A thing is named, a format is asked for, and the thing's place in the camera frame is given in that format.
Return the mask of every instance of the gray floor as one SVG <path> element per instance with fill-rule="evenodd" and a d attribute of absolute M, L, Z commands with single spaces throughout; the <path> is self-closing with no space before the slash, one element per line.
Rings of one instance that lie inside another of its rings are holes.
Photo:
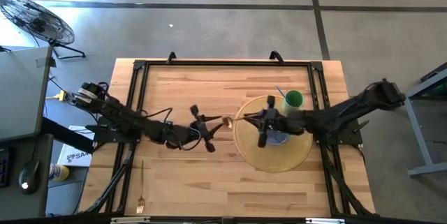
<path fill-rule="evenodd" d="M 69 0 L 131 3 L 240 3 L 310 5 L 312 0 Z M 320 0 L 327 6 L 447 6 L 447 0 Z M 117 57 L 321 59 L 313 11 L 50 8 L 75 31 L 73 47 L 86 59 L 58 61 L 60 85 L 76 91 L 85 81 L 110 81 Z M 341 60 L 350 95 L 387 77 L 405 92 L 447 60 L 445 13 L 322 12 L 331 59 Z M 0 20 L 0 45 L 35 46 L 33 38 Z M 50 84 L 49 95 L 57 93 Z M 47 103 L 49 118 L 68 126 L 93 123 L 61 103 Z M 410 179 L 407 168 L 423 164 L 405 109 L 373 112 L 362 130 L 376 210 L 389 217 L 447 222 L 447 173 Z M 54 159 L 61 145 L 55 144 Z M 447 151 L 447 146 L 433 147 Z M 446 160 L 445 155 L 437 156 Z M 82 178 L 83 171 L 72 179 Z M 50 189 L 47 211 L 69 214 L 79 183 Z M 57 197 L 61 192 L 65 199 Z"/>

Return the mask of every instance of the fan stand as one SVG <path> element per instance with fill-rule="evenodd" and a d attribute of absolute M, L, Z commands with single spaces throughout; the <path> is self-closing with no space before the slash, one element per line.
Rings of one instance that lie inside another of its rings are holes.
<path fill-rule="evenodd" d="M 85 53 L 82 52 L 82 51 L 80 51 L 80 50 L 73 49 L 72 47 L 68 47 L 68 46 L 62 45 L 62 44 L 57 43 L 56 41 L 54 41 L 54 40 L 52 40 L 52 39 L 49 40 L 48 43 L 50 44 L 51 47 L 53 47 L 53 52 L 54 52 L 54 54 L 56 55 L 56 57 L 57 57 L 58 59 L 72 59 L 72 58 L 78 58 L 78 57 L 85 58 Z M 57 54 L 57 51 L 56 51 L 56 49 L 55 49 L 54 47 L 63 47 L 63 48 L 66 48 L 66 49 L 68 49 L 68 50 L 71 50 L 71 51 L 74 51 L 74 52 L 78 52 L 78 53 L 80 53 L 81 55 L 68 56 L 68 57 L 61 57 L 61 56 L 59 56 L 59 54 Z"/>

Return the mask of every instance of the woven placemat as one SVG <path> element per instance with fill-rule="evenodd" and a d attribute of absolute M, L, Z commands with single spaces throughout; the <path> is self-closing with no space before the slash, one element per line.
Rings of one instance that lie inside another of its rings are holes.
<path fill-rule="evenodd" d="M 281 109 L 283 98 L 275 96 L 274 107 Z M 245 113 L 259 112 L 267 107 L 267 96 L 260 96 L 246 103 L 236 115 L 243 117 Z M 300 136 L 289 135 L 288 140 L 280 145 L 267 144 L 258 147 L 258 129 L 245 120 L 233 122 L 233 139 L 240 155 L 259 170 L 266 172 L 284 172 L 301 164 L 312 147 L 312 135 L 305 132 Z"/>

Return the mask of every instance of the green cup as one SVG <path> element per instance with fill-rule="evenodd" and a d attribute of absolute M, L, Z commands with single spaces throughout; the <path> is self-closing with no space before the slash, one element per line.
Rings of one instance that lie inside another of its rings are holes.
<path fill-rule="evenodd" d="M 300 109 L 301 105 L 304 103 L 305 98 L 299 91 L 287 91 L 286 99 L 282 101 L 282 111 L 285 114 L 296 111 Z"/>

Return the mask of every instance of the electric fan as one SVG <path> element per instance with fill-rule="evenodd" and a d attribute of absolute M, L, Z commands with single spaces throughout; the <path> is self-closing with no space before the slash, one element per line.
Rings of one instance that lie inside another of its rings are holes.
<path fill-rule="evenodd" d="M 67 23 L 48 9 L 30 0 L 0 0 L 0 10 L 17 27 L 47 41 L 58 59 L 85 57 L 84 52 L 67 47 L 75 41 L 75 34 Z M 61 57 L 54 47 L 64 47 L 81 55 Z"/>

